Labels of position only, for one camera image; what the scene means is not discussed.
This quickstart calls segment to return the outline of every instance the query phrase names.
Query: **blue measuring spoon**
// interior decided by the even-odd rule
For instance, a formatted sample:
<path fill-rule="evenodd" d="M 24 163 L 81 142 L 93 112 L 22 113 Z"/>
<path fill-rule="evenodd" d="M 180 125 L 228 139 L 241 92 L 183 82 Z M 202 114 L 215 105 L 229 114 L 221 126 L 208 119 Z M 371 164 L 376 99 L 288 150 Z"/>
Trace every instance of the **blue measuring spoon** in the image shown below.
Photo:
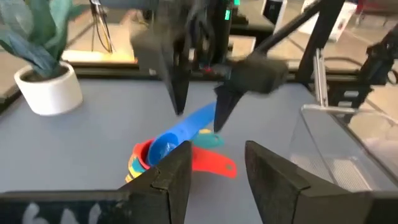
<path fill-rule="evenodd" d="M 215 110 L 216 102 L 210 103 L 157 136 L 149 146 L 146 163 L 150 166 L 158 164 L 171 150 L 184 141 L 191 140 L 199 130 L 214 120 Z"/>

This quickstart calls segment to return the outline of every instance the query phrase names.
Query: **potted plant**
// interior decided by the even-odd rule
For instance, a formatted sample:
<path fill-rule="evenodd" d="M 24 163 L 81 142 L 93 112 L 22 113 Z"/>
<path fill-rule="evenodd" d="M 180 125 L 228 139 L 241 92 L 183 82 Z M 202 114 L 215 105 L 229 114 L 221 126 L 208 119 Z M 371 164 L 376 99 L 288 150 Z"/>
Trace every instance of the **potted plant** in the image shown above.
<path fill-rule="evenodd" d="M 66 113 L 83 101 L 72 66 L 61 62 L 69 17 L 78 7 L 72 0 L 0 0 L 0 45 L 30 65 L 14 75 L 33 112 Z"/>

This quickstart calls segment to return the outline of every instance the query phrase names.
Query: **metal rod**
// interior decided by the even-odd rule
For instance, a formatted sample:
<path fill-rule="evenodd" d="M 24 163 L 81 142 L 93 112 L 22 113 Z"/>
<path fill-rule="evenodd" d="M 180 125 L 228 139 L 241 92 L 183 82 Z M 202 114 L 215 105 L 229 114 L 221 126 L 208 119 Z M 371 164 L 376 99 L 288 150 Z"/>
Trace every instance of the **metal rod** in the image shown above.
<path fill-rule="evenodd" d="M 323 2 L 325 1 L 328 0 L 315 1 L 313 4 L 306 8 L 306 11 L 298 15 L 296 18 L 292 19 L 288 24 L 283 26 L 283 28 L 278 30 L 274 35 L 262 41 L 259 46 L 254 49 L 253 52 L 268 52 L 269 49 L 278 44 L 281 40 L 286 38 L 289 34 L 299 28 L 302 24 L 304 24 L 304 22 L 309 20 L 316 13 L 318 13 L 323 6 Z"/>
<path fill-rule="evenodd" d="M 329 106 L 325 62 L 322 50 L 320 49 L 317 49 L 313 58 L 313 78 L 315 80 L 315 95 L 317 97 L 317 101 L 321 106 Z"/>
<path fill-rule="evenodd" d="M 305 48 L 296 79 L 299 83 L 307 82 L 313 72 L 313 56 L 316 49 L 323 49 L 329 39 L 345 0 L 327 1 L 321 6 L 315 27 Z"/>

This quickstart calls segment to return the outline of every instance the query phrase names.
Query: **white pot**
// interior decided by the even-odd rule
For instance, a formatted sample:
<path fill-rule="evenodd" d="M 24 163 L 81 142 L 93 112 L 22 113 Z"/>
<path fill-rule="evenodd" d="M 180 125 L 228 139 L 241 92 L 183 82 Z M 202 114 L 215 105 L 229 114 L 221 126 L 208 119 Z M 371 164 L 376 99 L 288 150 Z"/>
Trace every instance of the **white pot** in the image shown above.
<path fill-rule="evenodd" d="M 32 71 L 30 65 L 20 69 L 14 79 L 33 112 L 42 116 L 66 113 L 81 104 L 83 95 L 72 66 L 60 62 L 68 71 L 60 77 L 43 82 L 27 82 L 21 77 Z"/>

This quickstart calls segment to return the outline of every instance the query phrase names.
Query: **floor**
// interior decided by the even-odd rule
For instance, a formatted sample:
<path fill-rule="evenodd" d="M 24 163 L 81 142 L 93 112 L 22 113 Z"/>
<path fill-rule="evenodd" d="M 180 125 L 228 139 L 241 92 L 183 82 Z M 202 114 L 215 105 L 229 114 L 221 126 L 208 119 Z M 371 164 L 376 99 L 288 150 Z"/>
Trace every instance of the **floor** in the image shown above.
<path fill-rule="evenodd" d="M 86 3 L 87 0 L 74 0 L 76 3 Z M 251 4 L 259 9 L 262 1 L 253 1 Z M 289 0 L 284 15 L 284 24 L 300 14 L 303 0 Z M 131 17 L 134 13 L 129 11 L 123 17 L 112 16 L 109 13 L 108 22 L 113 44 L 118 53 L 132 54 L 129 45 L 130 33 L 138 33 L 145 29 L 142 24 L 132 23 Z M 383 18 L 367 17 L 360 27 L 355 27 L 354 18 L 350 20 L 348 27 L 343 32 L 340 40 L 336 43 L 329 42 L 325 46 L 325 57 L 350 57 L 363 63 L 366 60 L 366 47 L 380 41 L 395 24 L 396 21 L 390 21 L 385 27 L 382 26 Z M 70 50 L 91 50 L 91 37 L 93 33 L 93 22 L 89 11 L 83 13 L 70 23 L 69 26 L 69 48 Z M 291 61 L 290 66 L 297 66 L 303 55 L 303 50 L 308 42 L 309 35 L 294 32 L 289 38 L 283 40 L 271 51 L 273 57 L 287 58 Z M 233 56 L 245 55 L 252 49 L 253 39 L 250 37 L 231 37 L 233 42 Z M 93 50 L 104 52 L 101 47 L 98 36 L 95 35 Z M 14 85 L 13 74 L 21 68 L 25 62 L 8 55 L 0 49 L 0 95 L 5 94 Z M 327 67 L 333 68 L 357 68 L 357 65 L 345 62 L 327 62 Z M 384 87 L 375 87 L 369 95 L 364 107 L 375 108 L 385 111 L 391 116 L 398 118 L 398 104 L 395 102 L 395 96 L 398 95 L 398 88 L 388 85 Z"/>

